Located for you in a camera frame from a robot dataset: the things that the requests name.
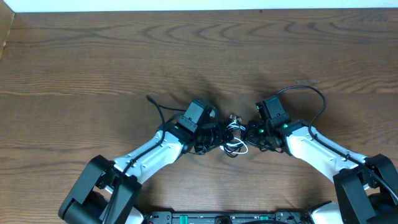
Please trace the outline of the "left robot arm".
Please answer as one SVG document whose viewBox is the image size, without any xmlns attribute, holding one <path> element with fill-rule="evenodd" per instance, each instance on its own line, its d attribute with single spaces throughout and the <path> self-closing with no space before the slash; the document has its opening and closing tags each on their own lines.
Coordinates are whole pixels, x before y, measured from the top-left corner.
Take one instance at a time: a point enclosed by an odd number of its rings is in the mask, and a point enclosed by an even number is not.
<svg viewBox="0 0 398 224">
<path fill-rule="evenodd" d="M 199 155 L 233 140 L 217 109 L 195 99 L 163 119 L 155 136 L 134 151 L 108 160 L 92 158 L 61 204 L 66 223 L 142 223 L 135 209 L 142 185 L 163 167 L 194 150 Z"/>
</svg>

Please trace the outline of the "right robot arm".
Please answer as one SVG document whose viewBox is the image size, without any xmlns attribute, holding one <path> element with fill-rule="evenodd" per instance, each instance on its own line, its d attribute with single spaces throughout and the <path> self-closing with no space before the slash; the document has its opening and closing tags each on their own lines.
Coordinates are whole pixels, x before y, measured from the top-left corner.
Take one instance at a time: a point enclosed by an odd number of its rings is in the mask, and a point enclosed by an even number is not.
<svg viewBox="0 0 398 224">
<path fill-rule="evenodd" d="M 335 186 L 337 201 L 312 208 L 307 223 L 397 223 L 397 169 L 388 157 L 350 151 L 310 123 L 292 121 L 278 96 L 256 106 L 260 120 L 249 122 L 248 144 L 301 159 Z"/>
</svg>

